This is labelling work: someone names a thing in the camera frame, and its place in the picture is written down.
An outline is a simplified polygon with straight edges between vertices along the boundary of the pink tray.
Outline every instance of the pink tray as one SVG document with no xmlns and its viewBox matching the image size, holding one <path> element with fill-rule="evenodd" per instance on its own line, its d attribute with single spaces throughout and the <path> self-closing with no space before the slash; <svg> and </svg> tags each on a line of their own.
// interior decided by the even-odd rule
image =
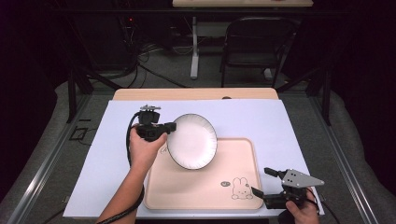
<svg viewBox="0 0 396 224">
<path fill-rule="evenodd" d="M 262 199 L 252 143 L 220 138 L 215 158 L 200 170 L 180 167 L 160 150 L 148 174 L 145 206 L 149 209 L 258 209 Z"/>
</svg>

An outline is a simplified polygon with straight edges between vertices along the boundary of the plate rim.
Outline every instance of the plate rim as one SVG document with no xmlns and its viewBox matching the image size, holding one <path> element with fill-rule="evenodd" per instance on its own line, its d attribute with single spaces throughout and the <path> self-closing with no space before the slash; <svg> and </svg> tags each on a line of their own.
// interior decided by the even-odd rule
<svg viewBox="0 0 396 224">
<path fill-rule="evenodd" d="M 184 114 L 184 115 L 181 115 L 181 116 L 177 117 L 177 118 L 174 120 L 174 122 L 176 122 L 178 119 L 180 119 L 180 118 L 182 118 L 182 117 L 191 116 L 191 115 L 193 115 L 193 116 L 198 116 L 198 117 L 201 117 L 202 119 L 206 120 L 207 123 L 210 125 L 210 127 L 212 127 L 212 129 L 213 129 L 213 133 L 214 133 L 215 139 L 216 139 L 216 146 L 214 147 L 215 153 L 213 154 L 213 157 L 210 159 L 210 161 L 209 161 L 207 164 L 205 164 L 204 166 L 200 167 L 200 168 L 196 168 L 196 169 L 187 168 L 187 167 L 181 165 L 180 163 L 178 163 L 178 162 L 175 160 L 175 158 L 173 157 L 173 155 L 172 155 L 172 153 L 171 153 L 171 150 L 169 149 L 168 141 L 166 141 L 166 147 L 167 147 L 167 149 L 168 149 L 168 151 L 169 151 L 169 154 L 170 154 L 172 160 L 173 160 L 177 165 L 179 165 L 180 167 L 183 167 L 184 169 L 187 169 L 187 170 L 200 170 L 200 169 L 205 168 L 210 162 L 213 161 L 213 158 L 215 158 L 216 153 L 217 153 L 217 151 L 218 151 L 218 136 L 217 136 L 217 134 L 216 134 L 216 130 L 215 130 L 215 128 L 213 127 L 212 123 L 210 123 L 210 121 L 209 121 L 208 119 L 206 119 L 204 116 L 201 116 L 201 115 L 199 115 L 199 114 L 187 113 L 187 114 Z"/>
</svg>

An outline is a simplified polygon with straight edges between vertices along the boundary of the white tabletop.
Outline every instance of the white tabletop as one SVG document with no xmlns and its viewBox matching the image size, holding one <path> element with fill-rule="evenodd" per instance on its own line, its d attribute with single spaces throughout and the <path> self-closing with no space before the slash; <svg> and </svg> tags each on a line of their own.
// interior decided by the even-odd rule
<svg viewBox="0 0 396 224">
<path fill-rule="evenodd" d="M 174 7 L 312 7 L 312 0 L 174 0 Z"/>
<path fill-rule="evenodd" d="M 256 151 L 257 168 L 265 194 L 277 194 L 279 178 L 264 167 L 296 169 L 309 175 L 286 109 L 280 100 L 110 101 L 85 160 L 64 217 L 98 217 L 129 170 L 126 158 L 127 125 L 142 105 L 162 109 L 160 123 L 195 113 L 208 119 L 217 137 L 246 137 Z M 275 217 L 282 210 L 152 210 L 141 204 L 138 218 Z"/>
</svg>

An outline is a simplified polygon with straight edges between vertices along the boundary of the fingers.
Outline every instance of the fingers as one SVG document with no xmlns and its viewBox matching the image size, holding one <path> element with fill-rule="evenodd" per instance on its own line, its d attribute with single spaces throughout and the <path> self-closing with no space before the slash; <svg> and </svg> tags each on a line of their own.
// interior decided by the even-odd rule
<svg viewBox="0 0 396 224">
<path fill-rule="evenodd" d="M 137 130 L 136 130 L 137 126 L 138 126 L 138 124 L 134 124 L 132 126 L 132 129 L 131 129 L 131 132 L 130 132 L 130 140 L 131 140 L 131 142 L 132 142 L 133 139 L 136 139 L 136 138 L 137 139 L 141 139 L 141 137 L 137 134 Z M 153 142 L 150 142 L 150 144 L 153 145 L 156 148 L 160 148 L 166 142 L 167 136 L 168 136 L 167 133 L 163 133 L 163 134 L 161 134 L 161 136 L 157 140 L 155 140 Z"/>
<path fill-rule="evenodd" d="M 297 205 L 292 201 L 287 201 L 286 207 L 295 218 L 299 218 L 303 215 L 300 209 L 297 207 Z"/>
<path fill-rule="evenodd" d="M 314 191 L 312 190 L 311 187 L 308 187 L 308 188 L 307 188 L 307 191 L 306 191 L 306 198 L 309 199 L 309 200 L 311 200 L 311 201 L 314 201 L 314 200 L 315 200 Z"/>
</svg>

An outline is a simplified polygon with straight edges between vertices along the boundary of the human arm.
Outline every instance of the human arm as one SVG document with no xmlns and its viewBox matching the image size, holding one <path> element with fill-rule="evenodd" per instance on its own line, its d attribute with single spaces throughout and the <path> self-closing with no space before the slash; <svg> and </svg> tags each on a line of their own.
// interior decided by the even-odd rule
<svg viewBox="0 0 396 224">
<path fill-rule="evenodd" d="M 113 198 L 99 216 L 97 222 L 103 221 L 125 211 L 137 201 L 140 196 L 146 174 L 157 157 L 158 149 L 166 142 L 166 138 L 167 134 L 163 133 L 157 140 L 147 142 L 143 138 L 140 138 L 136 132 L 135 126 L 131 129 L 131 168 Z M 128 216 L 123 217 L 114 223 L 134 223 L 136 212 L 137 210 L 135 209 Z"/>
<path fill-rule="evenodd" d="M 311 188 L 306 191 L 306 197 L 311 201 L 315 200 Z M 299 208 L 294 202 L 287 201 L 286 207 L 294 216 L 295 224 L 319 224 L 317 207 L 314 204 L 305 202 L 303 206 Z"/>
</svg>

